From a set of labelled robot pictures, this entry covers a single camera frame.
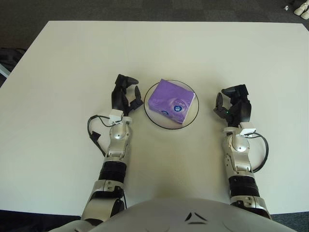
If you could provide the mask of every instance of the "plate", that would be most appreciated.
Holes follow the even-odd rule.
[[[185,84],[181,81],[176,81],[176,80],[168,80],[168,81],[173,83],[173,84],[176,84],[178,86],[181,86],[186,90],[194,92],[194,90],[190,86],[188,86],[187,84]],[[192,104],[191,104],[191,107],[190,107],[189,112],[187,114],[187,117],[185,118],[185,121],[182,124],[180,124],[180,123],[177,123],[177,122],[171,120],[168,117],[165,117],[162,114],[159,114],[155,111],[152,111],[149,108],[148,100],[151,97],[152,93],[154,92],[154,90],[155,90],[155,88],[157,87],[158,84],[159,83],[156,83],[153,86],[151,86],[150,89],[147,91],[145,98],[144,98],[144,109],[145,109],[146,115],[149,117],[149,119],[153,123],[155,123],[156,125],[158,125],[162,128],[165,128],[165,129],[169,129],[169,130],[177,130],[177,129],[181,129],[181,128],[184,128],[184,127],[190,125],[194,121],[194,119],[197,117],[197,113],[198,113],[199,104],[198,104],[197,94],[194,92],[195,97],[192,101]]]

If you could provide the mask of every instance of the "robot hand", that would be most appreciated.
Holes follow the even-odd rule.
[[[228,124],[228,127],[224,129],[223,145],[231,204],[270,218],[264,199],[260,197],[254,170],[252,170],[248,156],[250,149],[248,138],[252,138],[251,135],[255,133],[256,129],[249,122],[251,104],[247,98],[247,88],[245,85],[239,85],[222,89],[222,93],[231,99],[232,106],[229,110],[223,107],[222,94],[218,93],[214,112],[225,119]],[[266,159],[260,165],[261,167],[265,164]]]
[[[248,91],[245,85],[222,89],[221,92],[231,99],[231,108],[223,107],[223,97],[218,93],[214,112],[227,121],[229,127],[238,127],[240,122],[249,122],[251,104],[248,100]]]
[[[123,115],[128,116],[131,110],[135,110],[143,105],[140,90],[137,86],[135,86],[135,99],[130,102],[130,106],[126,98],[126,89],[138,83],[139,81],[132,77],[119,74],[115,82],[116,86],[112,92],[112,109],[123,111]]]
[[[138,83],[138,80],[134,78],[119,74],[115,82],[116,86],[112,92],[112,111],[109,117],[95,115],[89,119],[92,120],[96,117],[99,117],[100,120],[101,118],[109,119],[110,125],[106,126],[111,128],[110,145],[106,153],[98,144],[100,134],[94,131],[90,133],[90,121],[88,121],[89,136],[101,150],[105,159],[98,181],[95,182],[84,209],[82,215],[83,220],[103,222],[122,211],[125,207],[124,179],[129,153],[129,141],[131,138],[129,124],[132,122],[128,114],[131,110],[135,110],[143,104],[139,88],[135,86],[135,100],[129,105],[126,98],[126,89]]]

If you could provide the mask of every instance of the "purple tissue box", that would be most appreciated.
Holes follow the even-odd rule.
[[[170,119],[183,123],[195,93],[161,79],[148,100],[149,108]]]

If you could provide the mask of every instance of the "table surface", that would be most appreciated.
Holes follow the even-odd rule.
[[[199,98],[180,130],[132,112],[125,180],[128,205],[161,197],[229,203],[217,93],[246,84],[251,122],[269,142],[255,177],[271,214],[309,210],[309,33],[300,24],[49,22],[0,89],[0,209],[80,215],[103,157],[86,123],[108,115],[121,73],[142,96],[161,78],[187,83]],[[108,128],[97,120],[103,148]],[[264,144],[250,140],[253,166]]]

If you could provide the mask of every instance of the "wire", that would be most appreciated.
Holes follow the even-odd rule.
[[[103,116],[103,115],[93,115],[92,117],[90,117],[90,118],[88,119],[88,123],[87,123],[88,135],[89,135],[90,139],[93,141],[93,143],[94,143],[94,144],[98,147],[98,149],[102,152],[103,156],[105,157],[105,151],[103,151],[103,149],[102,149],[102,147],[100,146],[100,144],[98,144],[98,142],[92,138],[92,133],[90,132],[90,122],[91,122],[93,119],[97,118],[97,117],[100,119],[100,121],[102,122],[102,124],[103,124],[105,127],[113,127],[113,126],[115,126],[116,124],[106,125],[106,124],[103,122],[102,118],[106,118],[106,119],[110,119],[110,118],[109,118],[109,117],[106,117],[106,116]],[[122,121],[122,118],[123,118],[123,114],[121,115],[121,120],[115,121],[115,123],[121,122],[121,121]]]
[[[264,157],[263,161],[261,162],[261,164],[260,164],[257,168],[255,168],[255,169],[253,170],[253,172],[255,173],[255,172],[258,172],[259,170],[261,170],[261,169],[263,168],[263,166],[265,165],[265,163],[266,163],[266,161],[267,161],[267,158],[268,158],[269,145],[268,145],[268,142],[267,142],[266,138],[265,138],[264,136],[262,136],[261,134],[256,133],[256,132],[250,133],[250,134],[256,134],[257,136],[255,136],[255,137],[245,137],[245,138],[247,138],[247,139],[262,138],[262,139],[264,140],[265,149],[266,149],[266,151],[265,151],[265,157]]]
[[[127,206],[126,206],[126,195],[125,195],[125,192],[124,192],[124,200],[125,200],[125,207],[127,209]]]

